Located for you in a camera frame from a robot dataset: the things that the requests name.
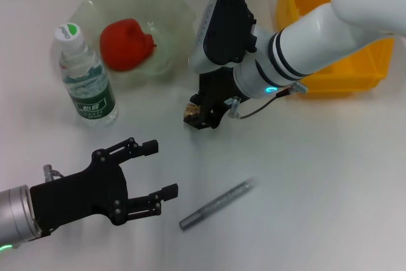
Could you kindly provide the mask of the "grey marker pen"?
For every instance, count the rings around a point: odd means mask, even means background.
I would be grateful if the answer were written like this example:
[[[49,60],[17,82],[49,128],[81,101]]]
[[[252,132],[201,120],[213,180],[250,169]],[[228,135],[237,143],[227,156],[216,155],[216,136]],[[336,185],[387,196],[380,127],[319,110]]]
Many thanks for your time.
[[[253,179],[246,180],[235,187],[227,190],[225,193],[217,196],[192,214],[179,221],[179,227],[182,231],[192,228],[206,218],[222,210],[232,202],[236,201],[255,187],[256,182]]]

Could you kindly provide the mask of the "clear green-label water bottle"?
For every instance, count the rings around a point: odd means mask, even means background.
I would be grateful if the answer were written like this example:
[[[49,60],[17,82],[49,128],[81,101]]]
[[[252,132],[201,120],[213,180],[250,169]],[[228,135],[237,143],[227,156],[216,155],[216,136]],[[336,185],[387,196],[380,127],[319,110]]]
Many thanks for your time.
[[[72,22],[55,30],[60,47],[58,64],[62,82],[79,117],[89,126],[108,126],[118,115],[107,69]]]

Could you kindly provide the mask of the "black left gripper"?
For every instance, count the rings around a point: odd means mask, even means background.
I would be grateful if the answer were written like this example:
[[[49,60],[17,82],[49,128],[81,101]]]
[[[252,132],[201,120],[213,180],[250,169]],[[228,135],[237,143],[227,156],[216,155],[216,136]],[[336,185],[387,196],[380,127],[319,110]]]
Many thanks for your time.
[[[157,140],[138,144],[131,137],[93,152],[91,163],[85,170],[31,187],[35,221],[41,235],[49,236],[57,228],[91,215],[106,216],[115,226],[159,216],[161,202],[177,198],[178,185],[175,183],[128,200],[126,179],[120,167],[130,159],[158,151]]]

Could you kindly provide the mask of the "yellow plastic bin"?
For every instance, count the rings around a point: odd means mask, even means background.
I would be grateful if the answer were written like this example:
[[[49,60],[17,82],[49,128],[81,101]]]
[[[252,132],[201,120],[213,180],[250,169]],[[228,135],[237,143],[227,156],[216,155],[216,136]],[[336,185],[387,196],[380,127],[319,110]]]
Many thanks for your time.
[[[277,0],[276,29],[282,30],[329,1]],[[393,39],[380,40],[305,78],[303,83],[308,87],[308,94],[333,97],[374,88],[388,73],[393,45]]]

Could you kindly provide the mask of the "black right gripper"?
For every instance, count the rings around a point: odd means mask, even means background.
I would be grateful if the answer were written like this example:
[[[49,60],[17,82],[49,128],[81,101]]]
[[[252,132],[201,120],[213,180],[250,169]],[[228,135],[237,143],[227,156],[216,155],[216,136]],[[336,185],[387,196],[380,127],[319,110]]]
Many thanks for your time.
[[[211,77],[207,91],[204,94],[196,93],[190,97],[190,102],[199,106],[206,116],[194,113],[183,118],[184,123],[195,129],[216,129],[224,116],[224,114],[220,113],[220,109],[223,107],[226,110],[229,109],[229,105],[225,103],[226,100],[230,98],[233,100],[235,96],[239,97],[241,102],[249,99],[239,90],[233,72],[209,73]]]

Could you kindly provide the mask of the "pale green glass fruit plate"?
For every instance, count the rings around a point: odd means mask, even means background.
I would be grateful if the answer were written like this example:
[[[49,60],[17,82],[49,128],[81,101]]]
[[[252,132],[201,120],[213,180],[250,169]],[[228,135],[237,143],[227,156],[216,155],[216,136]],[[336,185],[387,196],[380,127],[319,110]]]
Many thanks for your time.
[[[100,55],[100,34],[119,20],[133,18],[142,31],[151,34],[157,47],[135,69],[116,72],[107,65],[110,81],[119,91],[147,83],[168,83],[185,70],[195,42],[194,10],[184,0],[85,0],[69,18],[85,41]]]

